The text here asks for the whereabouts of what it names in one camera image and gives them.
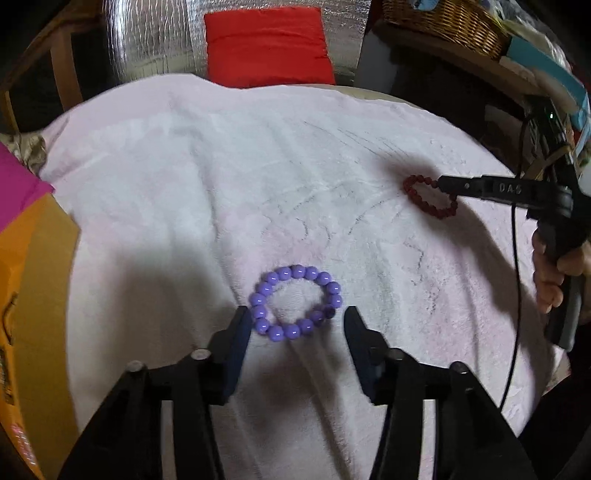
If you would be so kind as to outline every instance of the orange box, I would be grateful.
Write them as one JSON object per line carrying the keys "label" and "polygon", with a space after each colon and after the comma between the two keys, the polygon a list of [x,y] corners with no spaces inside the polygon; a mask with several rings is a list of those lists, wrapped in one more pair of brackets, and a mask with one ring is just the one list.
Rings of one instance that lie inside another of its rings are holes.
{"label": "orange box", "polygon": [[41,480],[57,478],[78,437],[66,364],[78,235],[50,194],[0,232],[0,423]]}

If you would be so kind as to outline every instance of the pink paper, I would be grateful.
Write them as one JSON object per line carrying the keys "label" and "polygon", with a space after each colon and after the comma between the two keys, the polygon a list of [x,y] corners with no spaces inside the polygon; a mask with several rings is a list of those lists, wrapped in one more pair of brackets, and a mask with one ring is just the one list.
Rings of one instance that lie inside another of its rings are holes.
{"label": "pink paper", "polygon": [[0,143],[0,232],[53,187],[24,168]]}

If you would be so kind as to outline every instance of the white towel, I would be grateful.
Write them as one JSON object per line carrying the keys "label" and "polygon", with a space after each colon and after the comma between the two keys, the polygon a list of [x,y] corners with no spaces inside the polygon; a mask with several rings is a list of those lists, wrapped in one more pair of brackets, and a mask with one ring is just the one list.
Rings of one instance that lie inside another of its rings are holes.
{"label": "white towel", "polygon": [[[68,311],[81,429],[128,361],[156,367],[205,346],[262,273],[298,263],[330,272],[391,346],[467,363],[500,401],[515,335],[510,208],[460,199],[455,218],[437,220],[401,188],[410,174],[510,174],[447,121],[328,90],[170,75],[91,100],[45,135],[43,178],[82,229]],[[523,337],[504,411],[516,432],[553,361],[531,297],[534,229],[521,212]],[[303,280],[277,290],[282,321],[320,298]],[[434,452],[426,412],[421,478]],[[339,310],[312,338],[254,333],[236,394],[213,415],[229,479],[366,479],[384,408],[359,388]]]}

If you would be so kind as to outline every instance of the wooden frame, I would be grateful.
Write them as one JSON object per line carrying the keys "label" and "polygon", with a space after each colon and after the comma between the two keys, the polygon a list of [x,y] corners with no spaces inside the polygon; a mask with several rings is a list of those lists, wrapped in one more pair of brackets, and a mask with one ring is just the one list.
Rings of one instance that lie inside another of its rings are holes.
{"label": "wooden frame", "polygon": [[102,22],[102,0],[72,0],[33,39],[14,68],[0,81],[0,113],[13,133],[19,133],[19,128],[10,101],[10,88],[47,52],[51,54],[61,107],[66,112],[83,102],[74,65],[72,34],[92,30]]}

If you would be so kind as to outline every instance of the finger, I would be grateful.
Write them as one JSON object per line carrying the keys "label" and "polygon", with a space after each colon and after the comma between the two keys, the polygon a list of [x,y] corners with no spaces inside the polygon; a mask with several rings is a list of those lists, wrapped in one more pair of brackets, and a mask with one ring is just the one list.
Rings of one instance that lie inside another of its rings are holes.
{"label": "finger", "polygon": [[556,264],[559,271],[566,275],[578,277],[591,273],[591,245],[585,242],[579,248],[575,248],[558,259]]}
{"label": "finger", "polygon": [[534,232],[534,236],[531,237],[531,244],[534,247],[534,251],[539,254],[543,254],[546,251],[546,244],[542,241],[542,237],[537,230]]}
{"label": "finger", "polygon": [[537,300],[536,303],[540,313],[550,313],[550,310],[552,310],[552,305],[544,302],[543,300]]}
{"label": "finger", "polygon": [[548,260],[545,255],[534,251],[532,260],[534,261],[535,268],[534,281],[562,285],[562,282],[564,282],[564,274],[561,273],[555,265],[550,263],[550,260]]}
{"label": "finger", "polygon": [[562,290],[551,283],[536,284],[536,289],[537,299],[547,303],[548,305],[552,305],[553,307],[560,306],[564,300],[564,294],[562,293]]}

